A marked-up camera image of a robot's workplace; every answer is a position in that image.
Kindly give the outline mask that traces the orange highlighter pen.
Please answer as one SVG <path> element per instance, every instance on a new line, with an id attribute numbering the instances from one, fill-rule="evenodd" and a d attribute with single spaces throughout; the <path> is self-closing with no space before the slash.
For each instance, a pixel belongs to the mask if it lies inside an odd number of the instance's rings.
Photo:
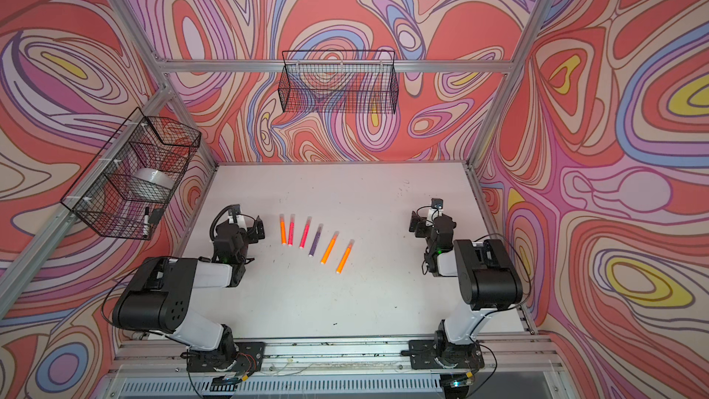
<path id="1" fill-rule="evenodd" d="M 285 219 L 284 219 L 284 214 L 280 214 L 279 216 L 279 225 L 280 225 L 280 234 L 281 234 L 281 243 L 282 245 L 287 245 L 287 230 L 286 230 L 286 225 L 285 225 Z"/>

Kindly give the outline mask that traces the pink highlighter pen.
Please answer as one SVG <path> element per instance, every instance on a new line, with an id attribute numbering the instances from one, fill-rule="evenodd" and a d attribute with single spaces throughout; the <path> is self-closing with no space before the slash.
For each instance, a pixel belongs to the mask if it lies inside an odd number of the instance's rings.
<path id="1" fill-rule="evenodd" d="M 295 236 L 295 215 L 291 214 L 290 219 L 289 219 L 289 227 L 288 227 L 288 236 L 287 236 L 287 245 L 288 246 L 293 246 L 294 245 L 294 236 Z"/>
<path id="2" fill-rule="evenodd" d="M 312 222 L 312 217 L 308 216 L 308 218 L 306 218 L 306 223 L 305 223 L 305 226 L 303 229 L 303 234 L 302 234 L 301 240 L 299 242 L 299 247 L 301 249 L 305 249 L 305 247 L 306 247 L 306 242 L 308 241 L 308 234 L 310 231 L 311 222 Z"/>

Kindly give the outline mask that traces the purple pen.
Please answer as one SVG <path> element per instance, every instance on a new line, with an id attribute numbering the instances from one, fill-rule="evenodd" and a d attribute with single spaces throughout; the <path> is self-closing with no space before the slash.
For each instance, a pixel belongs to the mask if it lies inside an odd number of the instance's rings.
<path id="1" fill-rule="evenodd" d="M 321 239 L 321 232 L 322 232 L 322 229 L 323 229 L 323 224 L 319 224 L 319 225 L 318 225 L 318 228 L 317 228 L 317 230 L 316 230 L 316 234 L 315 234 L 315 236 L 314 236 L 314 238 L 313 238 L 313 241 L 312 241 L 312 244 L 311 244 L 309 253 L 308 253 L 308 256 L 310 256 L 310 257 L 314 257 L 315 254 L 316 254 L 316 250 L 317 250 L 317 247 L 318 247 L 318 245 L 319 245 L 319 240 Z"/>

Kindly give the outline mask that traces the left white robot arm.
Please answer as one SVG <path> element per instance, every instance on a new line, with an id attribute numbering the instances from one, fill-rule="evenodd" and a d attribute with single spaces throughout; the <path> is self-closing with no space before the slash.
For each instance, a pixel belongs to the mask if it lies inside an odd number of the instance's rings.
<path id="1" fill-rule="evenodd" d="M 144 260 L 131 278 L 111 313 L 114 327 L 162 334 L 199 353 L 236 356 L 231 328 L 202 316 L 190 306 L 198 289 L 235 288 L 253 261 L 249 246 L 265 238 L 262 219 L 252 225 L 238 223 L 244 216 L 232 214 L 210 225 L 212 258 L 155 257 Z"/>

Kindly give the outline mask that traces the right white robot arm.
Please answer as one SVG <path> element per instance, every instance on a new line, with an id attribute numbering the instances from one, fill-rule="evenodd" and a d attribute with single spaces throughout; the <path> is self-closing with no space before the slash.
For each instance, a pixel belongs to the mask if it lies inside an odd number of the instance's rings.
<path id="1" fill-rule="evenodd" d="M 512 310 L 524 295 L 503 242 L 456 239 L 456 227 L 452 217 L 434 207 L 426 216 L 413 211 L 409 222 L 409 232 L 426 241 L 422 273 L 458 282 L 462 301 L 437 331 L 442 348 L 472 345 L 493 314 Z"/>

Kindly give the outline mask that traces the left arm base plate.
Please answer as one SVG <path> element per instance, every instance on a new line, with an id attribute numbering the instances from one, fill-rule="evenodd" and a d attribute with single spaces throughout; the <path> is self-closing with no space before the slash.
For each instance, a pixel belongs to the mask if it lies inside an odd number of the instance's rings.
<path id="1" fill-rule="evenodd" d="M 212 351 L 188 349 L 180 358 L 186 360 L 190 373 L 253 374 L 261 370 L 266 344 L 260 341 L 237 342 L 234 348 L 218 348 Z"/>

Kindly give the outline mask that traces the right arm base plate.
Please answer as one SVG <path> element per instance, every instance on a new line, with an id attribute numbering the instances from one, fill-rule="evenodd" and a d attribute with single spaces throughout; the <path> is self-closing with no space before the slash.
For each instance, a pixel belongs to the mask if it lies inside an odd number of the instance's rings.
<path id="1" fill-rule="evenodd" d="M 433 339 L 410 340 L 401 356 L 409 358 L 412 369 L 466 369 L 478 372 L 486 367 L 482 350 L 478 343 L 469 345 L 449 345 Z"/>

